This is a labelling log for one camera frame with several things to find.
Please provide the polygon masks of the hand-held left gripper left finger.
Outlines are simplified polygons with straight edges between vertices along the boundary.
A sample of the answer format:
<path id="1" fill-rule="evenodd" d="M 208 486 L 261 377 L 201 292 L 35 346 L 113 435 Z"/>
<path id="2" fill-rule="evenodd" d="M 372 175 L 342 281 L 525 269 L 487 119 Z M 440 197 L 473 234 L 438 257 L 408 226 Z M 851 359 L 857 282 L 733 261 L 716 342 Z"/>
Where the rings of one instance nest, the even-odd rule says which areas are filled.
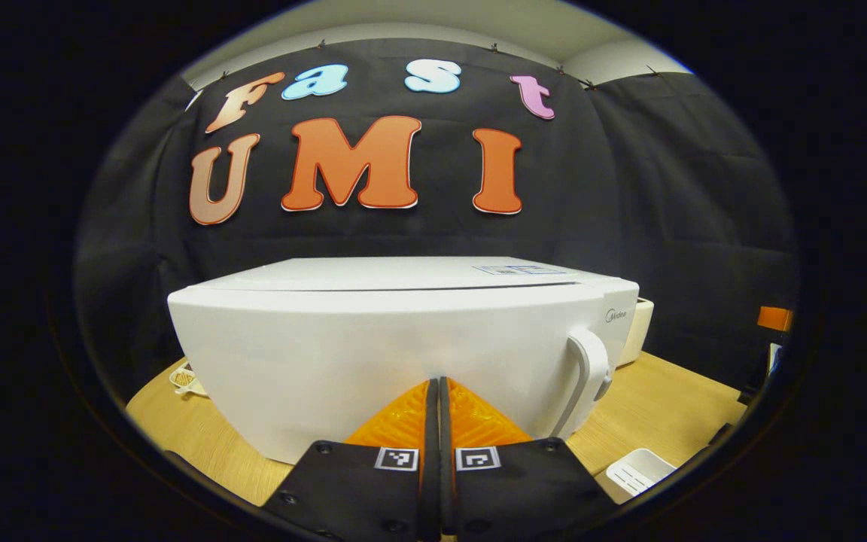
<path id="1" fill-rule="evenodd" d="M 263 510 L 323 541 L 440 539 L 440 381 L 412 388 L 346 442 L 316 440 Z"/>

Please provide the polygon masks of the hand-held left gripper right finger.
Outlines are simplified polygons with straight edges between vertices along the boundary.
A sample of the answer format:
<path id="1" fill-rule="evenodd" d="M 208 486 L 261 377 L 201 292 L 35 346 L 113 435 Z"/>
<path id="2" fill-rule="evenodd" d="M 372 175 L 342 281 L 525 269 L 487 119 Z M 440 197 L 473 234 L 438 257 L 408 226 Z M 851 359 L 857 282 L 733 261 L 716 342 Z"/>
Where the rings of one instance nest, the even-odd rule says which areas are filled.
<path id="1" fill-rule="evenodd" d="M 568 541 L 616 510 L 561 438 L 534 439 L 440 379 L 440 531 L 458 541 Z"/>

